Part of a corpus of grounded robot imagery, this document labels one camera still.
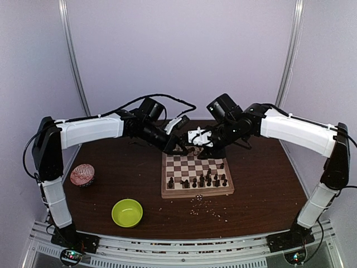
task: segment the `table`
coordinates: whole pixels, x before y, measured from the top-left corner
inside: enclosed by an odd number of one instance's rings
[[[191,121],[182,131],[213,125]],[[196,199],[161,198],[162,153],[144,141],[106,139],[83,144],[70,171],[80,164],[95,168],[87,188],[66,178],[64,189],[79,231],[137,238],[197,239],[245,236],[289,229],[306,202],[300,182],[279,141],[252,137],[253,148],[226,148],[233,177],[232,195]],[[117,226],[115,203],[133,198],[143,207],[140,224]],[[198,215],[190,214],[194,210]]]

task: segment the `chessboard border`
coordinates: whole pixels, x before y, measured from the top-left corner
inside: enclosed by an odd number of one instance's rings
[[[180,189],[175,191],[174,189],[168,190],[166,189],[166,158],[167,155],[162,153],[162,171],[161,171],[161,197],[163,199],[170,198],[192,198],[196,197],[196,195],[201,194],[206,197],[212,197],[215,195],[225,195],[225,194],[233,194],[234,193],[234,184],[230,174],[229,166],[226,158],[223,158],[224,166],[226,169],[226,178],[228,179],[228,186],[220,186],[214,188],[197,188],[197,189]]]

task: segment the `patterned red bowl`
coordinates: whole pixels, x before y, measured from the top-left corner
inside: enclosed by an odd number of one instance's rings
[[[77,166],[71,173],[71,182],[79,187],[87,187],[94,181],[94,167],[89,164]]]

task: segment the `chessboard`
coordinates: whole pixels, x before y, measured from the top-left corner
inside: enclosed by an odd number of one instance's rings
[[[189,198],[197,195],[213,196],[234,193],[234,185],[226,159],[199,160],[197,156],[202,148],[188,147],[187,149],[190,152],[187,156],[162,154],[162,198]]]

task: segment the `chessboard square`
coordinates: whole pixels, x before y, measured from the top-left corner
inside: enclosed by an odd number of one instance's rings
[[[195,170],[190,170],[189,171],[189,176],[196,176],[196,171]]]

